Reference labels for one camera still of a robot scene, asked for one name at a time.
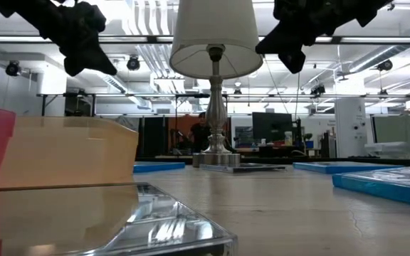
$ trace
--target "computer monitor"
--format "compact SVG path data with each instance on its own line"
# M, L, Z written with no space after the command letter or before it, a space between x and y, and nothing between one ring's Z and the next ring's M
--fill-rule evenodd
M253 113L254 139L266 139L267 142L284 140L285 132L291 132L292 115L279 113Z

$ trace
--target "blue tray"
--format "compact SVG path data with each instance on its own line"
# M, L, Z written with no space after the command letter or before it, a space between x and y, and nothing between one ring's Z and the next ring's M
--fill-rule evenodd
M342 174L355 171L371 171L378 169L390 169L403 166L387 164L368 164L351 161L317 162L317 163L293 163L295 169L316 171L322 174Z
M162 162L135 162L134 174L151 171L168 171L174 169L184 169L184 163L162 163Z
M335 174L333 185L395 201L410 203L410 167Z

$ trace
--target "ceiling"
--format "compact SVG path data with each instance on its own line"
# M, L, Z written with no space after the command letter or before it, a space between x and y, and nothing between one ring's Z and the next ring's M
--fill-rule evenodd
M134 18L135 25L140 31L143 31L143 26L138 21L140 16L139 9L145 6L145 23L149 23L149 2L144 0L134 0L135 10ZM167 1L167 28L170 34L174 32L174 25L177 17L178 0L153 0L157 7L157 28L161 31L160 9L161 1ZM107 17L107 27L101 35L127 35L123 29L123 24L127 22L128 9L127 2L132 0L89 0L92 4L98 4L102 12ZM258 25L258 33L260 36L268 34L277 21L272 16L273 0L253 0L256 13L256 21ZM386 8L379 11L378 16L366 27L361 28L356 21L350 22L338 28L335 35L337 36L410 36L410 1L403 0L395 1L396 7L393 11L387 11ZM0 14L0 35L38 35L38 31L29 23L24 21L20 16L14 14L10 18L4 18ZM129 44L112 44L102 45L103 50L109 58L114 61L118 69L118 78L125 86L130 89L130 92L142 93L168 93L169 90L206 92L209 89L207 81L196 81L191 78L185 78L184 88L158 86L153 83L153 70L150 70L147 63L140 57L141 68L138 71L129 71L126 68L126 62L130 55L140 55L141 49L148 47L146 53L151 54L151 58L156 60L157 55L162 56L161 49L158 46L135 46ZM267 55L263 66L254 74L239 78L237 80L225 80L224 90L232 93L236 89L236 82L241 83L243 94L268 94L280 93L295 94L304 91L309 94L310 88L317 83L322 83L327 89L327 93L334 93L336 84L339 84L339 78L333 75L333 72L328 72L319 77L317 81L313 80L319 74L323 73L326 68L334 68L340 71L341 65L346 65L360 60L363 57L371 57L369 54L377 54L377 51L383 50L383 46L329 46L317 45L313 47L304 47L303 51L307 56L306 64L303 71L299 75L292 75L287 68L282 64L275 55ZM52 44L0 44L1 53L40 53L45 55L52 63L62 65L64 57L59 53L57 46ZM390 57L394 64L394 68L389 72L379 74L376 70L364 70L355 75L350 75L348 78L351 81L364 81L366 93L376 94L380 91L380 87L388 88L393 94L410 94L410 49L401 52L398 55ZM160 61L165 68L167 64L161 57ZM108 93L109 85L100 78L100 76L92 71L85 70L76 78L68 79L68 87L81 87L91 93ZM270 98L271 102L279 99ZM121 102L121 99L114 99L115 102ZM248 101L248 99L236 99L234 101ZM252 98L251 102L260 102L261 98ZM295 104L295 99L289 99L289 104ZM399 98L390 100L385 105L393 107L402 104L406 99Z

